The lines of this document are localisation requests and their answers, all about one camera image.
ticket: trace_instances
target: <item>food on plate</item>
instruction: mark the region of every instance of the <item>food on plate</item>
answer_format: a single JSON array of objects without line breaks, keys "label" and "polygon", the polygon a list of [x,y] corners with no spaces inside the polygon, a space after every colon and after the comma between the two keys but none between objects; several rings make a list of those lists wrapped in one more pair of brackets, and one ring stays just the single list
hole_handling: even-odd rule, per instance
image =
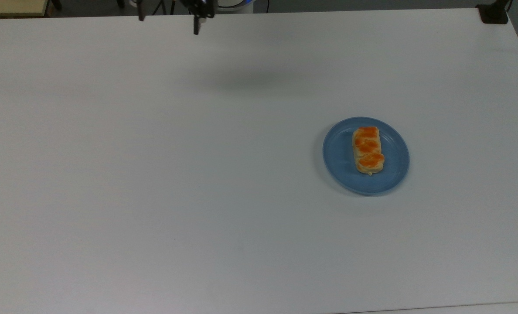
[{"label": "food on plate", "polygon": [[381,153],[381,140],[377,127],[364,126],[354,131],[352,149],[358,171],[369,175],[382,171],[385,156]]}]

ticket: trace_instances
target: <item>plate rim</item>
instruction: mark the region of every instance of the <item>plate rim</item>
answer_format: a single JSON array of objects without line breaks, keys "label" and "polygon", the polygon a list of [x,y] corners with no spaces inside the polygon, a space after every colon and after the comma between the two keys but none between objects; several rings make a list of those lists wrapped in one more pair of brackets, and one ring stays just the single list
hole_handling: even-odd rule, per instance
[{"label": "plate rim", "polygon": [[[333,172],[331,171],[331,169],[329,169],[329,165],[327,165],[327,159],[325,157],[325,148],[327,147],[327,138],[329,137],[329,134],[337,127],[339,126],[341,123],[344,123],[345,121],[348,121],[348,120],[351,120],[351,119],[370,119],[370,120],[373,120],[373,121],[377,121],[378,123],[382,123],[383,125],[386,125],[387,127],[389,127],[392,131],[394,131],[399,137],[400,139],[402,140],[402,143],[404,143],[404,148],[405,148],[405,151],[406,151],[406,169],[404,171],[404,175],[397,181],[397,183],[395,185],[393,185],[392,187],[388,188],[388,189],[385,189],[383,191],[377,191],[377,192],[366,192],[366,191],[360,191],[360,190],[357,190],[357,189],[354,189],[354,188],[351,188],[349,187],[348,185],[344,184],[341,180],[339,180],[334,174]],[[357,194],[360,194],[360,195],[368,195],[368,196],[373,196],[373,195],[382,195],[382,194],[386,194],[386,193],[390,193],[391,191],[393,191],[393,189],[395,189],[396,187],[398,187],[402,181],[404,181],[404,179],[406,178],[406,175],[408,173],[408,170],[410,169],[410,151],[408,150],[408,146],[406,145],[406,141],[404,141],[402,135],[400,135],[400,133],[395,130],[394,127],[390,126],[388,123],[385,123],[379,119],[375,119],[375,118],[372,118],[372,117],[365,117],[365,116],[357,116],[357,117],[349,117],[349,118],[346,118],[346,119],[343,119],[337,123],[335,123],[330,129],[329,131],[327,131],[327,134],[325,135],[325,139],[323,139],[323,147],[321,148],[321,153],[323,155],[323,163],[325,163],[325,168],[327,169],[327,171],[329,171],[329,173],[331,174],[331,177],[333,177],[333,179],[339,183],[342,187],[344,187],[345,189],[349,190],[349,191],[352,191],[354,193],[357,193]]]}]

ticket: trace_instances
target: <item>table surface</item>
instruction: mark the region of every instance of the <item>table surface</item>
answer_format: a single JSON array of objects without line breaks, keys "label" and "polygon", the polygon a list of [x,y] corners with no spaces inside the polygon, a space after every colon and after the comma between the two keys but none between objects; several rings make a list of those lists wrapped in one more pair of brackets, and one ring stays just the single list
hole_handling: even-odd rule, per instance
[{"label": "table surface", "polygon": [[0,0],[0,16],[44,16],[48,0]]},{"label": "table surface", "polygon": [[[0,20],[0,312],[518,302],[518,38],[475,9]],[[362,197],[338,121],[404,137]]]}]

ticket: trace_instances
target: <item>orange topping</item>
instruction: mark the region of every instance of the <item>orange topping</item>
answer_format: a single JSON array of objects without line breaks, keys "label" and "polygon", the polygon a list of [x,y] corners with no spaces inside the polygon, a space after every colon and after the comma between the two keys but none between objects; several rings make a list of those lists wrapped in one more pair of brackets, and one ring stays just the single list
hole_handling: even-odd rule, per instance
[{"label": "orange topping", "polygon": [[380,161],[385,160],[385,157],[380,153],[367,154],[358,160],[358,163],[363,167],[376,167]]},{"label": "orange topping", "polygon": [[358,140],[356,140],[356,146],[362,153],[374,153],[379,148],[378,143],[372,140],[365,140],[363,143],[360,141],[360,144],[358,144]]},{"label": "orange topping", "polygon": [[358,128],[358,137],[377,137],[377,127],[363,126]]}]

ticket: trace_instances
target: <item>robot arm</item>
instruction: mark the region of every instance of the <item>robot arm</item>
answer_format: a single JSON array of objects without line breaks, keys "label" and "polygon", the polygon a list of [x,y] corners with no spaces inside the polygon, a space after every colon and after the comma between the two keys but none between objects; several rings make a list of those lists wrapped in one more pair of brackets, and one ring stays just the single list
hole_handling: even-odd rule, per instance
[{"label": "robot arm", "polygon": [[[179,0],[184,7],[186,7],[191,14],[193,14],[193,33],[199,34],[201,28],[201,21],[206,18],[215,17],[215,12],[218,7],[218,0]],[[137,14],[139,20],[145,19],[143,12],[143,0],[136,0]]]}]

